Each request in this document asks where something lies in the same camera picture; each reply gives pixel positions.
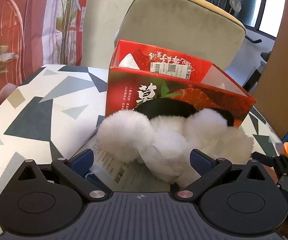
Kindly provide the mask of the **white fluffy scarf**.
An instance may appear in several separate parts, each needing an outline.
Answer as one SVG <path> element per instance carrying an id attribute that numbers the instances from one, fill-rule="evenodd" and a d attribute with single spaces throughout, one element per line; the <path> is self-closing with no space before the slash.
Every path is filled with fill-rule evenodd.
<path id="1" fill-rule="evenodd" d="M 98 128 L 99 146 L 124 164 L 144 163 L 157 178 L 183 188 L 200 178 L 190 165 L 190 153 L 197 149 L 207 156 L 246 164 L 253 138 L 230 127 L 224 115 L 204 108 L 185 118 L 157 116 L 121 110 L 103 120 Z"/>

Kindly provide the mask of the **clear plastic packaging bag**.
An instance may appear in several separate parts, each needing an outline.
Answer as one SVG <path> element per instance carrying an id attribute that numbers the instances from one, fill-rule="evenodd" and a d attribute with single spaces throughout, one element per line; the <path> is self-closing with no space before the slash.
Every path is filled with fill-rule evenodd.
<path id="1" fill-rule="evenodd" d="M 137 161 L 124 164 L 114 159 L 98 145 L 96 133 L 76 152 L 91 149 L 94 161 L 84 178 L 102 190 L 120 192 L 163 192 L 171 186 L 156 178 L 145 164 Z"/>

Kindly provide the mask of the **black soft cloth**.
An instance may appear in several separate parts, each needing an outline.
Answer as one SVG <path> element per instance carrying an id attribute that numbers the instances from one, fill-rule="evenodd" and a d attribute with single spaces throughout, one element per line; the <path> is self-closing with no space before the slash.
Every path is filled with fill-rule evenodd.
<path id="1" fill-rule="evenodd" d="M 226 120 L 228 127 L 233 127 L 234 117 L 227 110 L 213 107 L 204 107 L 196 110 L 190 103 L 170 98 L 146 101 L 135 107 L 132 113 L 145 116 L 154 128 L 159 128 L 162 126 L 180 127 L 187 118 L 203 110 L 217 113 Z"/>

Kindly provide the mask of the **geometric patterned tablecloth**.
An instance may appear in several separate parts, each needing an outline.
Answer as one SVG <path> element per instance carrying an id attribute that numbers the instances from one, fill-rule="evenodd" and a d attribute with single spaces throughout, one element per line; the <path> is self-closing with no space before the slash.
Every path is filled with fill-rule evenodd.
<path id="1" fill-rule="evenodd" d="M 108 71 L 91 67 L 45 65 L 0 105 L 0 194 L 25 159 L 49 164 L 69 158 L 86 142 L 105 114 Z M 225 239 L 207 229 L 190 207 L 165 201 L 166 187 L 138 168 L 130 196 L 116 191 L 114 202 L 88 211 L 81 226 L 48 239 Z M 161 194 L 145 195 L 153 185 Z M 162 215 L 146 217 L 161 204 Z M 0 239 L 18 239 L 1 228 Z"/>

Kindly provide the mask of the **wooden board panel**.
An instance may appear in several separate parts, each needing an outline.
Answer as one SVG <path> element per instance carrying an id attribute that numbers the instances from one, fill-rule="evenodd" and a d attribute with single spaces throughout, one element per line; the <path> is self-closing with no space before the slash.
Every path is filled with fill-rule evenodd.
<path id="1" fill-rule="evenodd" d="M 288 133 L 288 0 L 267 66 L 253 97 L 255 108 L 279 138 Z"/>

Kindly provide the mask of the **black tripod stand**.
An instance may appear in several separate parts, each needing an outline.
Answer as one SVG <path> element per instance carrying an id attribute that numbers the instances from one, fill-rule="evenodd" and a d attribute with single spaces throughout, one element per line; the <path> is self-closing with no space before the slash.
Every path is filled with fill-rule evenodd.
<path id="1" fill-rule="evenodd" d="M 246 35 L 245 45 L 243 46 L 245 54 L 243 62 L 248 69 L 248 76 L 243 83 L 243 88 L 250 94 L 252 94 L 264 71 L 274 43 L 274 40 L 252 31 L 249 31 Z"/>

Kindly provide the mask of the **red strawberry cardboard box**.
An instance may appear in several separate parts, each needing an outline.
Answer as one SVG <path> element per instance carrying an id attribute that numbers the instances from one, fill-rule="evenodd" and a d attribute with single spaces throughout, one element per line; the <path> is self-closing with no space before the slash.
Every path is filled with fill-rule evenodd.
<path id="1" fill-rule="evenodd" d="M 118 40 L 108 74 L 105 114 L 174 99 L 196 110 L 230 112 L 239 127 L 255 99 L 214 63 L 178 51 Z"/>

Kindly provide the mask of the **beige upholstered chair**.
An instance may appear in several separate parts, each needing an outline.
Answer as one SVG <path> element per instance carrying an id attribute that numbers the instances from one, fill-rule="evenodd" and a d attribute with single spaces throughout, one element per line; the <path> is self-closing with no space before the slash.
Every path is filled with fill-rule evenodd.
<path id="1" fill-rule="evenodd" d="M 206 0 L 133 0 L 115 40 L 179 51 L 225 70 L 246 34 L 238 19 Z"/>

